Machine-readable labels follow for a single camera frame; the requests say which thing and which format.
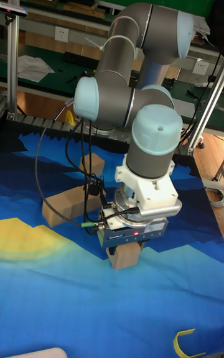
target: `white paper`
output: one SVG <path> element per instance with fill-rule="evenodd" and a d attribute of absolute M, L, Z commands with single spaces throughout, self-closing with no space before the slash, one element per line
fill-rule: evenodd
<path fill-rule="evenodd" d="M 19 78 L 38 83 L 49 73 L 54 73 L 53 69 L 41 58 L 34 58 L 28 55 L 22 55 L 18 58 Z"/>
<path fill-rule="evenodd" d="M 194 17 L 194 29 L 199 32 L 204 32 L 206 35 L 210 35 L 210 28 L 206 23 L 204 17 L 193 16 Z"/>
<path fill-rule="evenodd" d="M 174 102 L 175 110 L 179 115 L 193 118 L 195 112 L 195 106 L 193 103 L 187 103 L 186 101 L 182 101 L 181 99 L 172 99 Z"/>

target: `white power outlet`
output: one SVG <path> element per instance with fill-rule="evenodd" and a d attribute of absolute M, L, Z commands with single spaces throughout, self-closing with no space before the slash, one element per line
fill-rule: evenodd
<path fill-rule="evenodd" d="M 209 62 L 197 60 L 193 69 L 193 73 L 198 75 L 205 75 L 209 67 Z"/>
<path fill-rule="evenodd" d="M 68 33 L 69 29 L 67 28 L 55 27 L 55 40 L 68 43 Z"/>

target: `black cable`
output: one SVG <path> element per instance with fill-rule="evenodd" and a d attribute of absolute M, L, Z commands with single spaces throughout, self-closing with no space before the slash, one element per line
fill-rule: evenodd
<path fill-rule="evenodd" d="M 81 119 L 81 121 L 78 123 L 77 127 L 81 124 L 81 122 L 83 122 L 83 119 Z M 85 174 L 85 171 L 82 170 L 82 169 L 80 169 L 78 166 L 76 166 L 76 165 L 72 162 L 72 160 L 71 160 L 71 158 L 70 158 L 70 156 L 69 156 L 69 154 L 68 154 L 68 144 L 69 144 L 69 142 L 71 141 L 72 138 L 73 138 L 73 137 L 68 137 L 68 138 L 67 138 L 67 141 L 66 141 L 66 143 L 65 143 L 65 156 L 66 156 L 68 162 L 72 165 L 72 167 L 73 167 L 77 172 L 80 172 L 80 173 L 82 173 L 82 174 L 84 175 L 84 174 Z M 94 178 L 95 180 L 100 180 L 98 177 L 96 177 L 96 175 L 95 175 L 94 173 L 91 174 L 91 178 Z"/>
<path fill-rule="evenodd" d="M 40 140 L 39 140 L 39 143 L 38 143 L 38 146 L 37 146 L 37 152 L 36 152 L 36 155 L 35 155 L 35 180 L 36 180 L 36 183 L 37 183 L 37 188 L 38 188 L 38 191 L 40 193 L 40 196 L 41 198 L 43 199 L 43 201 L 46 203 L 46 205 L 55 213 L 57 214 L 59 217 L 61 217 L 63 220 L 65 221 L 68 221 L 69 223 L 73 224 L 74 226 L 78 226 L 78 227 L 81 227 L 82 225 L 79 224 L 79 223 L 76 223 L 75 221 L 72 221 L 70 219 L 68 219 L 67 217 L 63 216 L 61 213 L 59 213 L 55 208 L 53 208 L 53 206 L 47 201 L 47 199 L 45 198 L 43 192 L 42 192 L 42 189 L 40 187 L 40 183 L 39 183 L 39 179 L 38 179 L 38 173 L 37 173 L 37 162 L 38 162 L 38 155 L 39 155 L 39 150 L 40 150 L 40 145 L 41 145 L 41 142 L 42 142 L 42 139 L 44 137 L 44 134 L 47 130 L 47 127 L 45 129 L 43 129 L 42 131 L 42 134 L 40 136 Z"/>
<path fill-rule="evenodd" d="M 17 104 L 17 108 L 18 108 L 18 110 L 21 112 L 22 115 L 25 115 L 25 116 L 26 116 L 25 112 L 19 107 L 18 104 Z"/>
<path fill-rule="evenodd" d="M 81 128 L 81 142 L 82 142 L 82 164 L 83 164 L 83 168 L 85 171 L 85 197 L 84 197 L 84 217 L 87 218 L 88 221 L 90 221 L 91 223 L 94 223 L 95 220 L 90 219 L 89 215 L 88 215 L 88 211 L 87 211 L 87 202 L 88 202 L 88 197 L 89 197 L 89 193 L 90 193 L 90 183 L 91 183 L 91 178 L 93 176 L 92 172 L 91 172 L 91 168 L 92 168 L 92 160 L 91 160 L 91 121 L 90 121 L 90 126 L 89 126 L 89 141 L 88 141 L 88 149 L 89 149 L 89 158 L 90 158 L 90 169 L 89 169 L 89 173 L 87 173 L 86 170 L 86 165 L 85 165 L 85 153 L 84 153 L 84 144 L 83 144 L 83 128 Z"/>
<path fill-rule="evenodd" d="M 219 136 L 217 136 L 217 135 L 215 135 L 215 134 L 214 134 L 214 136 L 215 136 L 217 139 L 219 139 L 219 140 L 221 140 L 221 141 L 224 141 L 224 139 L 221 139 L 221 137 L 219 137 Z"/>
<path fill-rule="evenodd" d="M 95 135 L 94 135 L 94 141 L 95 141 L 95 139 L 96 139 L 96 137 L 97 137 L 97 132 L 98 132 L 98 126 L 97 126 L 97 128 L 96 128 L 96 132 L 95 132 Z M 87 153 L 89 152 L 89 147 L 87 148 L 87 150 L 86 150 L 86 152 L 85 152 L 85 155 L 87 155 Z"/>
<path fill-rule="evenodd" d="M 218 55 L 217 61 L 216 61 L 216 63 L 215 63 L 214 69 L 213 69 L 213 71 L 212 71 L 211 78 L 214 76 L 214 73 L 215 73 L 215 71 L 216 71 L 216 69 L 217 69 L 218 61 L 219 61 L 219 59 L 220 59 L 220 57 L 221 57 L 221 55 L 222 55 L 222 51 L 221 51 L 221 52 L 219 53 L 219 55 Z M 189 135 L 192 133 L 192 131 L 193 131 L 194 127 L 195 127 L 195 123 L 196 123 L 196 122 L 193 124 L 193 127 L 192 127 L 191 130 L 190 130 L 190 133 L 187 133 L 187 132 L 189 131 L 189 129 L 190 129 L 190 127 L 191 127 L 193 121 L 194 121 L 194 117 L 195 117 L 195 115 L 196 115 L 196 113 L 197 113 L 197 110 L 198 110 L 198 107 L 199 107 L 199 105 L 200 105 L 200 103 L 201 103 L 201 101 L 202 101 L 202 98 L 203 98 L 204 94 L 206 93 L 206 91 L 208 90 L 209 83 L 210 83 L 210 82 L 207 83 L 207 86 L 206 86 L 206 88 L 204 89 L 204 91 L 203 91 L 203 93 L 202 93 L 202 95 L 201 95 L 201 97 L 200 97 L 200 99 L 199 99 L 199 101 L 198 101 L 198 103 L 197 103 L 197 106 L 196 106 L 194 115 L 193 115 L 193 117 L 192 117 L 192 120 L 191 120 L 191 122 L 190 122 L 188 128 L 186 128 L 184 134 L 182 135 L 182 140 L 180 140 L 180 144 L 183 144 L 183 142 L 189 137 Z"/>
<path fill-rule="evenodd" d="M 104 220 L 110 220 L 111 218 L 116 217 L 116 216 L 120 216 L 123 214 L 134 214 L 134 213 L 139 213 L 139 208 L 129 208 L 126 210 L 117 211 L 107 217 L 103 217 L 101 220 L 96 221 L 96 224 L 102 223 L 102 221 L 104 221 Z"/>

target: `table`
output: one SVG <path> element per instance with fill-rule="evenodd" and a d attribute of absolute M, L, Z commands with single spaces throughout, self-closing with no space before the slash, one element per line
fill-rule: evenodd
<path fill-rule="evenodd" d="M 117 9 L 124 8 L 119 5 L 110 5 L 109 3 L 98 1 L 99 4 L 106 7 L 113 7 Z M 73 11 L 64 10 L 64 3 L 58 2 L 57 6 L 52 7 L 46 4 L 36 3 L 28 0 L 20 0 L 20 5 L 28 10 L 28 13 L 41 14 L 43 16 L 49 16 L 63 21 L 75 22 L 76 24 L 88 25 L 95 28 L 101 28 L 103 30 L 109 30 L 113 21 L 111 14 L 105 14 L 104 19 L 97 17 L 90 17 L 85 14 L 76 13 Z"/>
<path fill-rule="evenodd" d="M 224 243 L 194 159 L 174 158 L 183 208 L 164 237 L 147 242 L 137 266 L 116 272 L 96 236 L 69 223 L 47 226 L 34 178 L 39 131 L 10 121 L 0 128 L 1 357 L 61 347 L 69 358 L 175 358 L 174 336 L 192 328 L 180 340 L 186 354 L 222 351 Z M 43 139 L 46 196 L 84 183 L 65 158 L 66 136 L 48 131 Z M 108 200 L 127 148 L 94 140 Z M 78 164 L 78 136 L 68 151 Z"/>
<path fill-rule="evenodd" d="M 0 53 L 7 54 L 7 42 L 1 39 Z M 73 97 L 78 80 L 84 71 L 93 72 L 93 68 L 63 62 L 61 60 L 62 53 L 52 52 L 51 50 L 46 50 L 44 48 L 19 44 L 19 56 L 21 55 L 40 57 L 55 71 L 55 73 L 49 73 L 39 83 L 18 78 L 18 87 L 28 93 L 44 95 L 63 101 L 64 99 Z M 76 76 L 77 79 L 68 84 L 67 81 L 71 80 L 74 76 Z M 0 86 L 7 87 L 6 63 L 0 63 Z M 177 98 L 187 103 L 194 103 L 196 106 L 197 101 L 187 93 L 187 90 L 191 90 L 198 97 L 201 97 L 203 93 L 203 88 L 195 88 L 193 85 L 181 81 L 176 81 L 174 83 L 174 86 L 170 89 L 170 93 L 173 98 Z M 204 99 L 208 97 L 209 91 L 210 90 L 208 89 L 205 93 Z M 224 96 L 220 97 L 218 103 L 224 105 Z M 189 123 L 190 120 L 190 118 L 183 117 L 183 122 L 186 124 Z M 224 135 L 223 112 L 216 109 L 213 111 L 205 132 Z"/>
<path fill-rule="evenodd" d="M 0 39 L 0 53 L 7 54 L 7 42 L 2 39 Z M 22 55 L 42 58 L 55 72 L 49 73 L 39 83 L 18 78 L 18 88 L 28 93 L 64 101 L 74 96 L 75 87 L 83 71 L 93 72 L 92 68 L 63 62 L 61 60 L 62 53 L 52 52 L 44 48 L 19 44 L 19 57 Z M 77 79 L 68 84 L 67 82 L 74 76 Z M 0 63 L 0 86 L 7 87 L 7 63 Z"/>

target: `cable connector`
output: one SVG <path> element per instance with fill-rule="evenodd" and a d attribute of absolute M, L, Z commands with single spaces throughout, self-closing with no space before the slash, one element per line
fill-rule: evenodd
<path fill-rule="evenodd" d="M 74 101 L 74 98 L 71 98 L 68 101 L 66 101 L 65 102 L 65 107 L 69 107 L 70 105 L 72 105 L 73 101 Z"/>
<path fill-rule="evenodd" d="M 100 182 L 99 182 L 99 187 L 100 187 L 101 205 L 102 205 L 103 209 L 110 209 L 111 208 L 111 203 L 107 203 L 105 195 L 103 193 L 104 189 L 105 189 L 104 176 L 103 176 L 103 179 L 100 180 Z"/>
<path fill-rule="evenodd" d="M 93 196 L 98 196 L 100 192 L 100 187 L 98 185 L 97 180 L 94 180 L 92 184 L 89 186 L 89 194 Z"/>
<path fill-rule="evenodd" d="M 84 228 L 84 227 L 94 227 L 96 224 L 95 223 L 92 223 L 91 221 L 87 221 L 85 223 L 81 223 L 81 227 Z"/>

